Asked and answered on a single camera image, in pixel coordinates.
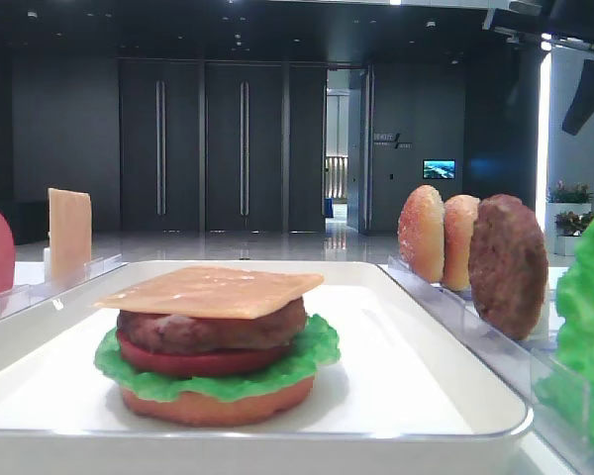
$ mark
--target ceiling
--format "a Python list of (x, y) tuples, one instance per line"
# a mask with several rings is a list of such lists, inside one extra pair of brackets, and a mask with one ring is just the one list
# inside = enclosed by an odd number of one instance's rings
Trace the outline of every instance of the ceiling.
[(0, 0), (0, 45), (142, 57), (451, 62), (503, 43), (482, 30), (485, 16), (338, 2)]

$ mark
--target light fixture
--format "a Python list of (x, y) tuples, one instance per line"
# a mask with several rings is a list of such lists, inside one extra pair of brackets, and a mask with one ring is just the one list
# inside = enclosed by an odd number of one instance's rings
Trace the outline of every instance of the light fixture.
[(545, 195), (547, 191), (547, 147), (550, 122), (550, 85), (552, 80), (552, 56), (547, 54), (542, 61), (539, 83), (539, 131), (537, 137), (537, 189), (535, 215), (545, 231)]

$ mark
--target patty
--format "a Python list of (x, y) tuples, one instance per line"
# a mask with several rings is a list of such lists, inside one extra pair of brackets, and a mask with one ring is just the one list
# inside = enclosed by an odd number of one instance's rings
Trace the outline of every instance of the patty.
[(480, 317), (513, 339), (528, 336), (545, 298), (547, 255), (535, 213), (519, 198), (480, 203), (468, 273)]
[(196, 319), (184, 315), (121, 311), (117, 328), (152, 353), (196, 354), (217, 349), (269, 349), (287, 343), (306, 326), (302, 298), (254, 320)]

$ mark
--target lettuce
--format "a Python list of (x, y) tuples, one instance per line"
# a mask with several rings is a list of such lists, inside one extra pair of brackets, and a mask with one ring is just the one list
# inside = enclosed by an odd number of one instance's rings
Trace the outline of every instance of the lettuce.
[(121, 358), (116, 329), (110, 330), (95, 352), (95, 366), (139, 398), (168, 402), (185, 391), (233, 402), (292, 386), (314, 375), (319, 366), (337, 362), (339, 336), (319, 315), (308, 318), (306, 328), (295, 335), (288, 356), (260, 371), (223, 378), (173, 379), (156, 373), (139, 372)]
[[(594, 446), (594, 221), (576, 247), (576, 262), (559, 279), (556, 309), (565, 317), (556, 358), (590, 383), (587, 428)], [(582, 425), (583, 392), (567, 375), (554, 373), (536, 387), (540, 401), (554, 407), (574, 426)]]

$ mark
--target cheese slice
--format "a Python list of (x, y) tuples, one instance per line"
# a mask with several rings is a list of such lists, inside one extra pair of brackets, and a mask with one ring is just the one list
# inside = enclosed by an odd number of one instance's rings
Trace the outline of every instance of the cheese slice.
[(281, 309), (323, 281), (320, 274), (191, 266), (129, 287), (96, 305), (145, 314), (252, 320)]
[(50, 276), (80, 278), (92, 259), (90, 195), (49, 188)]

